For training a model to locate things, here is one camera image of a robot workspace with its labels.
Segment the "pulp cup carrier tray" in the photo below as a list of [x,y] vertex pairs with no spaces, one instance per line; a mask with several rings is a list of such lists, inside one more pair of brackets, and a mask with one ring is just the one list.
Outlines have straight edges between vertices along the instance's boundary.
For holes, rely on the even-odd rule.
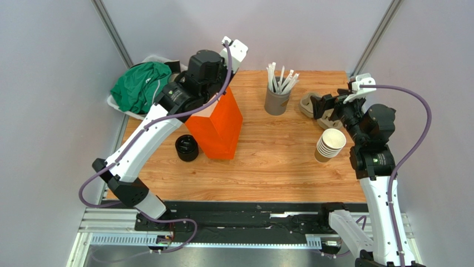
[[[311,101],[312,97],[321,98],[322,96],[318,93],[315,93],[315,92],[307,93],[299,101],[299,105],[298,105],[300,112],[302,114],[306,115],[307,117],[311,118],[311,119],[314,118],[313,104],[312,104],[312,101]],[[326,110],[324,115],[321,118],[316,120],[317,124],[322,129],[326,130],[326,129],[329,129],[329,128],[334,128],[334,129],[342,128],[343,124],[340,120],[335,120],[335,121],[330,120],[330,117],[331,117],[333,111],[334,111],[333,109]]]

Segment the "orange paper bag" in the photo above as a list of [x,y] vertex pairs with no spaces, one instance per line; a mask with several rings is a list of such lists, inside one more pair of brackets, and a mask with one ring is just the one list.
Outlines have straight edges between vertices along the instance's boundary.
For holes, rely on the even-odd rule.
[[230,87],[210,107],[193,114],[185,126],[209,159],[232,160],[243,116]]

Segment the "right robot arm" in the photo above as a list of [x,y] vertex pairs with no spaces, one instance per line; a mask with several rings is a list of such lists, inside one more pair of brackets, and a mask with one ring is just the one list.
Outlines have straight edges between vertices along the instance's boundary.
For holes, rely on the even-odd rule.
[[353,99],[348,90],[337,96],[312,96],[313,117],[328,110],[339,120],[354,146],[350,163],[366,197],[372,236],[352,218],[341,202],[322,205],[324,225],[336,232],[355,257],[355,266],[421,266],[412,252],[398,204],[396,161],[388,147],[395,131],[396,111],[383,104],[362,110],[365,98]]

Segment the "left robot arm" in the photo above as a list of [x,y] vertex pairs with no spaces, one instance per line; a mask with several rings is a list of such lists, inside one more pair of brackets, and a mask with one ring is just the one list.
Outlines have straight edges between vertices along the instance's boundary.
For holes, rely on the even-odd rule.
[[226,93],[238,68],[231,49],[220,53],[201,50],[190,58],[184,80],[167,84],[154,97],[147,116],[131,137],[111,156],[97,158],[92,168],[116,197],[148,219],[158,220],[167,211],[164,202],[139,179],[139,172],[162,142],[193,114],[209,108]]

